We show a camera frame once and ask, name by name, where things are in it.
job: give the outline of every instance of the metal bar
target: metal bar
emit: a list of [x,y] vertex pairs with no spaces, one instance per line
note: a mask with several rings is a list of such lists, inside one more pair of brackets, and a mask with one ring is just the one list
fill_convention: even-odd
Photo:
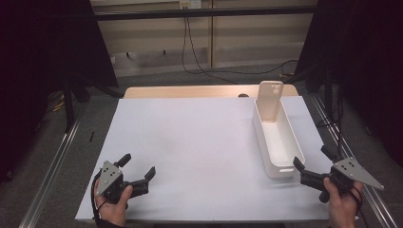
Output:
[[36,192],[35,197],[33,198],[32,202],[30,203],[28,211],[25,213],[25,215],[20,223],[20,226],[19,226],[20,228],[35,227],[36,222],[38,221],[38,218],[41,215],[42,210],[45,206],[45,203],[48,199],[51,187],[53,186],[53,183],[56,180],[56,177],[59,173],[60,166],[66,156],[66,153],[68,152],[71,142],[74,139],[75,133],[77,132],[77,129],[82,120],[82,117],[84,116],[84,109],[85,109],[84,104],[80,105],[79,108],[77,108],[78,117],[76,119],[76,122],[71,127],[69,132],[65,133],[65,137],[63,138],[63,140],[56,152],[53,162],[51,163],[50,168],[49,168],[47,174],[45,175],[44,180],[41,183],[41,186],[39,187],[38,191]]
[[[315,106],[317,107],[317,111],[318,111],[319,115],[321,116],[321,118],[323,120],[325,120],[325,122],[327,124],[329,124],[330,121],[328,121],[328,119],[326,119],[327,115],[326,115],[326,111],[324,109],[325,108],[324,103],[320,100],[320,98],[317,95],[313,95],[312,98],[313,98]],[[330,124],[328,127],[328,130],[329,130],[330,134],[332,135],[335,143],[337,143],[338,133],[339,133],[337,126],[335,124]],[[342,136],[340,136],[340,137],[341,137],[341,141],[340,141],[341,150],[343,151],[344,156],[353,157],[356,160],[356,157],[355,157],[352,149],[350,148],[350,146],[347,144],[347,142],[345,141],[345,139]],[[379,219],[379,222],[382,224],[382,227],[397,228],[397,225],[394,222],[391,213],[389,212],[385,202],[379,196],[377,191],[372,187],[364,186],[363,193],[364,193],[365,198],[369,202],[371,208],[373,209],[374,213],[376,214],[377,218]]]
[[278,7],[278,8],[241,8],[241,9],[174,9],[131,12],[102,12],[94,14],[52,15],[51,19],[114,21],[132,19],[158,19],[183,17],[213,17],[213,16],[245,16],[266,14],[304,14],[314,13],[315,6]]

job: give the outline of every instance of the gray carpet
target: gray carpet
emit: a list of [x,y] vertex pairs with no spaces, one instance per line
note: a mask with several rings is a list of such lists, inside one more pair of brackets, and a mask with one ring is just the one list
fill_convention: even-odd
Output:
[[[245,66],[231,67],[239,71],[265,71],[275,66]],[[284,72],[293,72],[295,64],[284,66]],[[261,75],[242,75],[232,73],[214,73],[215,76],[225,77],[237,84],[258,84],[263,80],[282,80],[278,76],[281,69]],[[208,77],[203,74],[187,72],[170,72],[153,75],[119,78],[120,90],[124,92],[130,86],[185,86],[185,85],[228,85],[227,82]],[[313,105],[312,97],[307,94],[304,83],[296,84],[299,94],[310,110],[314,121],[321,120]],[[89,88],[92,94],[87,104],[77,104],[84,107],[84,116],[76,132],[74,141],[61,164],[57,179],[54,182],[46,204],[42,210],[36,227],[94,227],[94,225],[79,222],[74,219],[86,185],[91,179],[92,170],[101,152],[118,101],[105,94]],[[30,150],[20,161],[18,168],[13,171],[13,180],[0,185],[0,227],[17,227],[30,202],[32,201],[43,177],[64,137],[66,116],[63,108],[58,112],[49,112],[41,121]],[[319,134],[326,144],[335,146],[326,128],[319,128]],[[344,102],[342,119],[342,134],[354,151],[358,161],[367,168],[382,184],[385,191],[379,192],[386,202],[397,225],[403,224],[399,215],[403,212],[403,168],[394,163],[385,152],[382,143],[374,136],[368,135],[365,123],[351,107]],[[357,227],[381,227],[376,215],[368,203],[364,203],[362,214],[367,224],[361,218]],[[159,225],[159,227],[207,227],[194,225]],[[278,227],[276,224],[224,224],[222,227]],[[292,227],[326,227],[326,222],[296,222]]]

